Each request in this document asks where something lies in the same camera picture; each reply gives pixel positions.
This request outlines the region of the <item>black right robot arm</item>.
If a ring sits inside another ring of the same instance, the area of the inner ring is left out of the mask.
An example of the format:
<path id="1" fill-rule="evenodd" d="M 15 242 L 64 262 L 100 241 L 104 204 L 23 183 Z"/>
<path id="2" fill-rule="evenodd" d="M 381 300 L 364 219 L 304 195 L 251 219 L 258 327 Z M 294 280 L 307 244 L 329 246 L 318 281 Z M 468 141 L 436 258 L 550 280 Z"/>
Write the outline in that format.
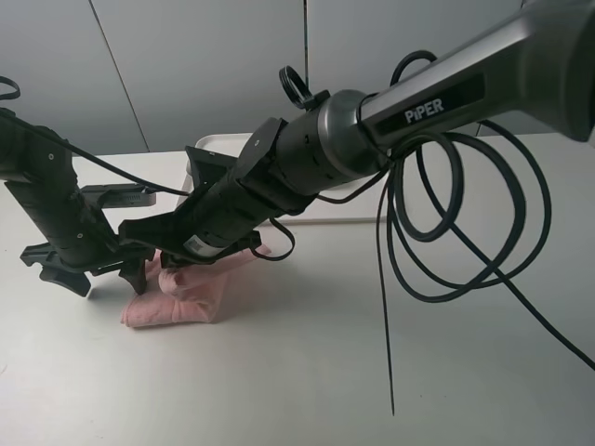
<path id="1" fill-rule="evenodd" d="M 188 263 L 244 250 L 265 220 L 379 172 L 410 138 L 520 111 L 569 139 L 594 126 L 594 5 L 538 1 L 374 96 L 318 94 L 293 122 L 271 118 L 215 183 L 171 213 L 126 220 L 122 243 Z"/>

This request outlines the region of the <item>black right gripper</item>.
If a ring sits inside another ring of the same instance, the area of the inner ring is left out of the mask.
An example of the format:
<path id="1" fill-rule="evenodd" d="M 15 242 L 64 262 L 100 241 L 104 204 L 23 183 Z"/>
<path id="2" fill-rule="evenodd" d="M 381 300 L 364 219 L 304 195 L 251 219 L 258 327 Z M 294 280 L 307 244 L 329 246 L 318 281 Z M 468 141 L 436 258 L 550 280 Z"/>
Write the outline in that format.
<path id="1" fill-rule="evenodd" d="M 237 181 L 223 178 L 195 190 L 175 211 L 136 220 L 119 228 L 122 244 L 139 243 L 161 252 L 161 266 L 210 265 L 261 246 L 256 226 L 263 203 Z"/>

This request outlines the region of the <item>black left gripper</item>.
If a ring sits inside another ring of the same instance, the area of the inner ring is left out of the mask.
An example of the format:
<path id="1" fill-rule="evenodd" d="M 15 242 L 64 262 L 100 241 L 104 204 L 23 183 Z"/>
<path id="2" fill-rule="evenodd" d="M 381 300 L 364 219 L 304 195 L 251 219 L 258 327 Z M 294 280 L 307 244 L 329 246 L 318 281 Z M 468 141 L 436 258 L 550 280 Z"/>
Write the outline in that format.
<path id="1" fill-rule="evenodd" d="M 50 237 L 47 243 L 27 246 L 20 260 L 28 267 L 42 266 L 39 279 L 87 296 L 91 283 L 85 272 L 99 276 L 119 271 L 136 294 L 147 287 L 145 261 L 153 249 L 138 243 L 120 244 L 112 230 L 79 230 L 65 237 Z"/>

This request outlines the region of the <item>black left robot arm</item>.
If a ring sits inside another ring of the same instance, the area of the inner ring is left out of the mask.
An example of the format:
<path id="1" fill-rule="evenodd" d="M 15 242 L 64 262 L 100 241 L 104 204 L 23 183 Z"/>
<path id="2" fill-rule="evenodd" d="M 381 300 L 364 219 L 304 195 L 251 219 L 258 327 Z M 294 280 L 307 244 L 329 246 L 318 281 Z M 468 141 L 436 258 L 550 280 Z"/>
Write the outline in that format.
<path id="1" fill-rule="evenodd" d="M 151 190 L 137 184 L 79 187 L 67 140 L 8 109 L 1 111 L 1 179 L 46 239 L 20 256 L 28 267 L 41 266 L 42 281 L 85 296 L 89 275 L 116 271 L 136 293 L 145 291 L 153 249 L 122 245 L 103 211 L 151 205 Z"/>

